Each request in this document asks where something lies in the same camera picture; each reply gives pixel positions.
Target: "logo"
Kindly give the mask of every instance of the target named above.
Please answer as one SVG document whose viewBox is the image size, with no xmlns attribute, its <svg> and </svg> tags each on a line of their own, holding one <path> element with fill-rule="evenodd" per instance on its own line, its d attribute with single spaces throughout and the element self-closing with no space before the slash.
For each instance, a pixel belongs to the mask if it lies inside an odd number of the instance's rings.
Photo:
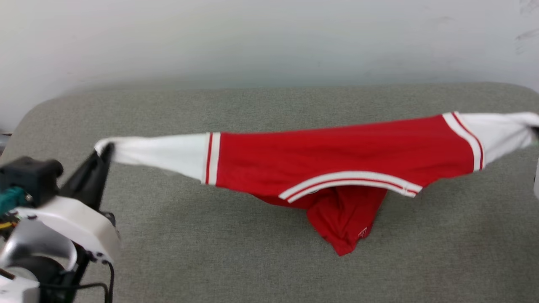
<svg viewBox="0 0 539 303">
<path fill-rule="evenodd" d="M 357 235 L 359 238 L 365 237 L 365 234 L 367 233 L 367 228 L 364 228 L 359 235 Z"/>
</svg>

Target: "teal connector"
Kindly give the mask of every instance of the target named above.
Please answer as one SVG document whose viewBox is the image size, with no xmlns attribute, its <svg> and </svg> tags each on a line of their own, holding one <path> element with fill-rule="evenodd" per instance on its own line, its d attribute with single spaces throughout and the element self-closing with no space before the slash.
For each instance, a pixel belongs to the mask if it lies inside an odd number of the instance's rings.
<svg viewBox="0 0 539 303">
<path fill-rule="evenodd" d="M 26 194 L 20 187 L 10 187 L 0 192 L 0 215 L 26 204 Z"/>
</svg>

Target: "white stripe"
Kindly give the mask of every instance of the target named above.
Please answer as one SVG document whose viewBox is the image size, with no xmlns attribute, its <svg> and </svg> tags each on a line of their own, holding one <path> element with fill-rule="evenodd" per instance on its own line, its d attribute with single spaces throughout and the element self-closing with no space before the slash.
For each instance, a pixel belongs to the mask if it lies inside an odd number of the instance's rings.
<svg viewBox="0 0 539 303">
<path fill-rule="evenodd" d="M 403 196 L 406 196 L 406 197 L 412 197 L 413 198 L 413 197 L 416 196 L 415 192 L 411 192 L 411 191 L 408 191 L 406 189 L 402 189 L 400 187 L 397 187 L 397 186 L 394 186 L 394 185 L 391 185 L 391 184 L 387 184 L 387 183 L 381 183 L 381 182 L 377 182 L 377 181 L 344 180 L 344 181 L 329 181 L 329 182 L 326 182 L 326 183 L 319 184 L 317 186 L 313 186 L 313 187 L 308 188 L 308 189 L 304 189 L 304 190 L 300 191 L 299 193 L 295 194 L 294 196 L 290 197 L 287 201 L 289 203 L 292 203 L 292 202 L 296 201 L 297 199 L 299 199 L 299 198 L 301 198 L 303 196 L 307 196 L 308 194 L 312 193 L 313 191 L 317 191 L 317 190 L 320 190 L 320 189 L 323 189 L 323 188 L 328 188 L 328 187 L 336 187 L 336 186 L 344 186 L 344 185 L 363 185 L 363 186 L 370 186 L 370 187 L 385 188 L 385 189 L 389 189 L 389 190 L 392 190 L 394 192 L 397 192 L 397 193 L 399 193 L 399 194 L 401 194 Z"/>
<path fill-rule="evenodd" d="M 362 180 L 335 181 L 335 180 L 339 180 L 339 179 L 353 179 L 353 178 L 361 178 L 361 179 L 368 179 L 368 180 L 365 180 L 365 181 L 362 181 Z M 398 192 L 400 194 L 403 194 L 405 196 L 409 196 L 410 192 L 408 192 L 408 190 L 412 190 L 412 191 L 415 191 L 415 192 L 420 192 L 423 189 L 423 187 L 421 187 L 421 186 L 419 186 L 417 184 L 408 182 L 408 181 L 406 181 L 404 179 L 401 179 L 399 177 L 386 175 L 386 174 L 381 174 L 381 173 L 375 173 L 373 171 L 340 171 L 338 173 L 325 174 L 325 175 L 321 175 L 321 176 L 317 176 L 317 177 L 305 180 L 305 181 L 303 181 L 303 182 L 301 182 L 301 183 L 299 183 L 299 184 L 297 184 L 297 185 L 283 191 L 279 195 L 279 198 L 286 199 L 290 195 L 294 195 L 294 197 L 295 197 L 294 200 L 296 200 L 296 199 L 299 199 L 300 197 L 302 197 L 302 196 L 304 196 L 304 195 L 308 194 L 309 192 L 314 191 L 316 189 L 322 189 L 322 188 L 335 186 L 335 185 L 329 185 L 329 183 L 322 183 L 322 182 L 328 182 L 328 181 L 338 182 L 339 185 L 347 185 L 347 184 L 350 184 L 350 185 L 368 185 L 368 186 L 373 186 L 373 187 L 387 188 L 387 189 L 396 191 L 396 192 Z M 398 186 L 386 184 L 384 182 L 390 182 L 390 183 L 396 184 Z M 319 185 L 311 188 L 311 186 L 313 186 L 315 184 L 318 184 L 318 183 L 322 183 L 322 184 L 319 184 Z"/>
<path fill-rule="evenodd" d="M 474 158 L 473 170 L 476 171 L 481 169 L 481 148 L 479 147 L 477 140 L 459 124 L 452 113 L 443 114 L 443 117 L 447 122 L 447 125 L 470 145 Z"/>
<path fill-rule="evenodd" d="M 459 120 L 460 124 L 464 127 L 466 131 L 468 131 L 469 134 L 472 134 L 472 138 L 474 139 L 474 142 L 477 143 L 479 153 L 477 156 L 474 154 L 474 159 L 476 159 L 479 163 L 479 169 L 482 167 L 485 168 L 485 148 L 483 146 L 483 143 L 481 140 L 479 140 L 479 136 L 476 132 L 473 132 L 472 129 L 469 127 L 469 125 L 466 123 L 466 120 L 462 118 L 462 115 L 459 112 L 455 112 L 455 116 L 457 116 L 457 119 Z"/>
<path fill-rule="evenodd" d="M 221 146 L 221 133 L 213 133 L 211 140 L 210 154 L 210 177 L 208 178 L 209 185 L 217 183 L 217 168 L 219 166 L 219 149 Z"/>
<path fill-rule="evenodd" d="M 206 155 L 206 157 L 204 157 L 204 169 L 202 170 L 202 177 L 201 177 L 201 183 L 202 184 L 206 184 L 206 171 L 208 170 L 207 169 L 207 165 L 209 165 L 208 163 L 208 152 L 210 150 L 210 133 L 206 133 L 206 141 L 204 142 L 204 154 Z"/>
</svg>

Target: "red stripe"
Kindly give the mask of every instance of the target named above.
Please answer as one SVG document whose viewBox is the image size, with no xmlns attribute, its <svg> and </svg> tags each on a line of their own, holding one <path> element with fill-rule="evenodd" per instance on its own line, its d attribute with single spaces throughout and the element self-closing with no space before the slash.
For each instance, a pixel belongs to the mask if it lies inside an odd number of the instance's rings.
<svg viewBox="0 0 539 303">
<path fill-rule="evenodd" d="M 470 132 L 464 126 L 464 124 L 462 124 L 459 117 L 455 113 L 452 113 L 452 114 L 453 114 L 453 117 L 455 117 L 455 120 L 457 121 L 457 123 L 460 125 L 460 127 L 462 127 L 467 133 L 469 133 L 470 136 L 472 136 L 476 140 L 477 144 L 479 145 L 479 150 L 481 151 L 481 156 L 479 158 L 479 169 L 483 169 L 483 145 L 481 145 L 481 142 L 479 141 L 479 139 L 477 139 L 477 137 L 472 132 Z"/>
<path fill-rule="evenodd" d="M 210 133 L 210 142 L 208 143 L 208 159 L 206 160 L 206 184 L 210 182 L 210 158 L 211 158 L 211 141 L 213 133 Z"/>
<path fill-rule="evenodd" d="M 325 183 L 329 183 L 329 182 L 335 182 L 335 181 L 370 181 L 370 182 L 378 182 L 378 183 L 384 183 L 384 184 L 389 184 L 389 185 L 392 185 L 394 187 L 397 187 L 397 188 L 400 188 L 402 190 L 404 190 L 404 188 L 398 184 L 395 184 L 395 183 L 391 183 L 391 182 L 388 182 L 388 181 L 382 181 L 382 180 L 373 180 L 373 179 L 366 179 L 366 178 L 345 178 L 345 179 L 333 179 L 333 180 L 329 180 L 329 181 L 322 181 L 322 182 L 319 182 L 319 183 L 316 183 L 316 184 L 313 184 L 311 186 L 308 186 L 308 187 L 305 187 L 303 189 L 300 189 L 298 191 L 296 191 L 295 193 L 291 194 L 290 196 L 286 197 L 285 200 L 288 200 L 290 199 L 291 197 L 297 195 L 298 193 L 302 192 L 302 191 L 305 191 L 305 190 L 308 190 L 309 188 L 313 188 L 315 186 L 318 186 L 318 185 L 321 185 L 321 184 L 325 184 Z M 414 190 L 407 190 L 413 194 L 416 194 L 417 195 L 417 191 L 414 191 Z"/>
</svg>

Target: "white sleeve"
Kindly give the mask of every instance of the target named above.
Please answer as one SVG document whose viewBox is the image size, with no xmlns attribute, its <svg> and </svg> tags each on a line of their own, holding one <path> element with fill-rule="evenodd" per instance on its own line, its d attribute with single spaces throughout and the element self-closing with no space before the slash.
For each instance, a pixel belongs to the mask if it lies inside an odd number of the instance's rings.
<svg viewBox="0 0 539 303">
<path fill-rule="evenodd" d="M 460 114 L 460 118 L 479 140 L 485 165 L 537 142 L 537 133 L 532 130 L 539 127 L 535 113 Z"/>
<path fill-rule="evenodd" d="M 95 150 L 101 153 L 108 143 L 114 143 L 114 162 L 151 166 L 205 180 L 209 134 L 110 137 L 98 141 Z"/>
</svg>

